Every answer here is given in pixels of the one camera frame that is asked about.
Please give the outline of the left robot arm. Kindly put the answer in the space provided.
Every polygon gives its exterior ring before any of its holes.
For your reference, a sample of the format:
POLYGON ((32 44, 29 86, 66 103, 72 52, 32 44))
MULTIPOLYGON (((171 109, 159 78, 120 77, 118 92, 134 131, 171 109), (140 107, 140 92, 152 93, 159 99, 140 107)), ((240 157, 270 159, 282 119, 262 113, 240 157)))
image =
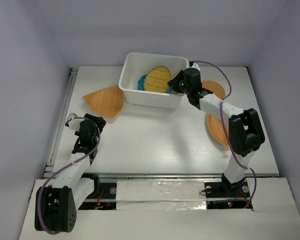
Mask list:
POLYGON ((77 210, 89 196, 100 194, 98 175, 84 176, 94 162, 101 133, 106 125, 102 117, 71 113, 65 126, 77 137, 68 163, 57 170, 37 190, 34 228, 50 235, 70 233, 77 220, 77 210))

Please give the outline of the orange teardrop woven tray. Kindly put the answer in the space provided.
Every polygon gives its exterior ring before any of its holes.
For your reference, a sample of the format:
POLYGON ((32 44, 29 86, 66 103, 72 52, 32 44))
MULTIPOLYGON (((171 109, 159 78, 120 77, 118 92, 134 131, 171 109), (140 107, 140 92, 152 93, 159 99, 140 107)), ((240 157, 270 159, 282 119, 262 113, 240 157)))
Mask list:
POLYGON ((102 88, 82 96, 85 104, 97 115, 115 118, 124 106, 124 94, 118 85, 102 88))

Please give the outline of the round green-trimmed bamboo plate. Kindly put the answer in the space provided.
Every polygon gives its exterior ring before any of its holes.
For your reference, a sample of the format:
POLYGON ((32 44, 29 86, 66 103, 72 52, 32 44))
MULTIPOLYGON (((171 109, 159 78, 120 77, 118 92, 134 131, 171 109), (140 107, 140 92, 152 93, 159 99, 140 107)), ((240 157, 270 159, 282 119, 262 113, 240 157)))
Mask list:
POLYGON ((148 92, 169 93, 168 82, 171 79, 172 73, 166 66, 156 66, 146 74, 143 89, 148 92))

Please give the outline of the orange leaf-shaped woven tray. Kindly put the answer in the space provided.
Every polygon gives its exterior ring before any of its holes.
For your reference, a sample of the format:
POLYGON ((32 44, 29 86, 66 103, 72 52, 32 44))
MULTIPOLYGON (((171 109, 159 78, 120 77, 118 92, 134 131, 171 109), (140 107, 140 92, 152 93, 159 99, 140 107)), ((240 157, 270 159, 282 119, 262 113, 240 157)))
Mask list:
POLYGON ((221 145, 223 145, 227 151, 230 150, 229 143, 227 141, 225 131, 223 129, 222 121, 215 117, 213 114, 207 114, 207 127, 212 137, 221 145))

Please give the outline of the blue polka dot plate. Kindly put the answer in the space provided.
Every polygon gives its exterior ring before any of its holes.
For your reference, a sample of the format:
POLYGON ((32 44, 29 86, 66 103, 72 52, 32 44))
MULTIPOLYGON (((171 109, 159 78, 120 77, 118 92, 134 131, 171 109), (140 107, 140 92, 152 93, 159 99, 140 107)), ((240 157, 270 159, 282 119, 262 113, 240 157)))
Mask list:
MULTIPOLYGON (((142 75, 139 80, 137 81, 137 89, 139 91, 144 91, 145 88, 144 88, 144 83, 145 83, 145 79, 146 79, 147 75, 142 75)), ((172 94, 173 93, 173 90, 169 87, 166 91, 165 91, 166 94, 172 94)))

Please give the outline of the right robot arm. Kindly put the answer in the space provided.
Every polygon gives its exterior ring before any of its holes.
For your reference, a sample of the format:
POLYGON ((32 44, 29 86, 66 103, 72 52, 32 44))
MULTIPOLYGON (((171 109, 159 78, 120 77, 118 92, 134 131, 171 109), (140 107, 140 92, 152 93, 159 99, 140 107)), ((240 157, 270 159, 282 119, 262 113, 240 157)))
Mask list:
POLYGON ((200 71, 194 67, 181 70, 168 86, 179 94, 185 94, 191 105, 220 120, 221 125, 208 124, 212 134, 220 137, 231 151, 228 166, 219 182, 205 184, 207 198, 234 198, 246 185, 245 173, 249 162, 265 142, 265 134, 258 112, 244 110, 225 101, 225 91, 213 81, 201 81, 200 71))

